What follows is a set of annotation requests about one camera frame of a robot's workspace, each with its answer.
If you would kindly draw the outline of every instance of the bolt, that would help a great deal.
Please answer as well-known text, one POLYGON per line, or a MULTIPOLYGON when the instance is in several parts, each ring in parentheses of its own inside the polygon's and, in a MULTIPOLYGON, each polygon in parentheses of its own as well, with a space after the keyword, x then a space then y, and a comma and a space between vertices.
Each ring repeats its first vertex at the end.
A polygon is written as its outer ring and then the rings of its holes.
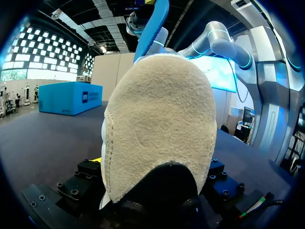
POLYGON ((238 184, 238 187, 244 188, 244 183, 239 183, 239 184, 238 184))
POLYGON ((71 190, 71 194, 74 195, 74 196, 76 196, 76 195, 79 194, 79 191, 78 191, 77 189, 72 189, 72 190, 71 190))
POLYGON ((57 185, 57 188, 59 188, 59 189, 63 187, 63 183, 61 183, 61 182, 58 182, 56 185, 57 185))
POLYGON ((223 196, 224 200, 227 200, 229 198, 229 191, 225 189, 221 195, 223 196))
POLYGON ((36 203, 35 201, 32 201, 32 202, 30 203, 30 206, 31 206, 32 208, 35 208, 35 207, 37 206, 37 203, 36 203))
POLYGON ((210 175, 209 178, 210 178, 211 180, 214 180, 214 179, 216 179, 216 176, 215 176, 215 175, 210 175))
POLYGON ((39 196, 39 200, 40 200, 40 201, 45 201, 45 199, 46 199, 46 197, 45 197, 44 195, 40 195, 40 196, 39 196))
POLYGON ((228 176, 227 172, 222 172, 221 174, 223 175, 223 177, 227 177, 228 176))
POLYGON ((240 192, 243 192, 244 191, 244 183, 239 183, 237 185, 237 190, 240 191, 240 192))

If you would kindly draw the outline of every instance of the display screen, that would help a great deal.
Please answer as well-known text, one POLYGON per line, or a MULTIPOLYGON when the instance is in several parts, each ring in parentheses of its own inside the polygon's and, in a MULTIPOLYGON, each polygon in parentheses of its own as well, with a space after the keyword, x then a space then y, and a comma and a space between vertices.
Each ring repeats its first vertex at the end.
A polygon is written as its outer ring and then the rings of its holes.
POLYGON ((196 64, 198 68, 204 72, 210 81, 212 88, 236 93, 234 82, 234 77, 236 77, 235 63, 233 61, 230 61, 230 63, 234 73, 232 72, 229 62, 223 58, 202 56, 191 59, 190 61, 196 64))

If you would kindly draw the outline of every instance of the blue box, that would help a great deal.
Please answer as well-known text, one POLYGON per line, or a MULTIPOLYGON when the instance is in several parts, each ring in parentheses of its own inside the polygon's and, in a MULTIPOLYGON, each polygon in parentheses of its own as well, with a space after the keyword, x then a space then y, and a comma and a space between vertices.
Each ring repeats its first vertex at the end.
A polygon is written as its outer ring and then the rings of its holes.
POLYGON ((80 82, 54 83, 39 87, 39 111, 77 115, 102 104, 103 87, 80 82))

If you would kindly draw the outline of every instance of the black cable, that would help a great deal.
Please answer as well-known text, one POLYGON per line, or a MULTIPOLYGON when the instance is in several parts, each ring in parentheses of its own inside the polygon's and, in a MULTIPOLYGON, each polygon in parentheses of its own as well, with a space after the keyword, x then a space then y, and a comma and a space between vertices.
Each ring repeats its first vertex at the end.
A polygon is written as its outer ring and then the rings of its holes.
POLYGON ((262 204, 261 206, 253 209, 252 211, 248 212, 246 215, 244 215, 242 218, 239 218, 239 220, 244 220, 247 219, 248 217, 251 217, 252 215, 259 213, 260 211, 265 210, 266 208, 270 207, 270 206, 274 206, 274 205, 282 205, 283 204, 283 200, 274 200, 268 204, 262 204))
POLYGON ((247 91, 247 95, 246 95, 245 99, 242 101, 242 99, 240 98, 239 92, 238 92, 237 82, 236 82, 235 74, 234 74, 234 71, 233 71, 233 67, 232 67, 230 61, 228 60, 228 58, 226 58, 226 59, 227 59, 227 61, 229 62, 230 67, 231 67, 231 69, 232 69, 233 78, 234 78, 234 82, 235 82, 235 86, 236 86, 236 91, 237 91, 238 98, 239 98, 240 102, 244 103, 244 102, 246 101, 247 97, 248 97, 249 90, 247 91))

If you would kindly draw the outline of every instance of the beige fabric cover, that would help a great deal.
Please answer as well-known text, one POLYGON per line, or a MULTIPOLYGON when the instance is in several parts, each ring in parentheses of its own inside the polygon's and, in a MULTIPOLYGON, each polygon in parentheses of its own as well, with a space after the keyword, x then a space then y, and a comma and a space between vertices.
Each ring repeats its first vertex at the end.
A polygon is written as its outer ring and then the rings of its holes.
POLYGON ((113 91, 105 119, 102 173, 113 202, 167 162, 187 166, 201 190, 217 125, 210 83, 193 63, 170 54, 136 63, 113 91))

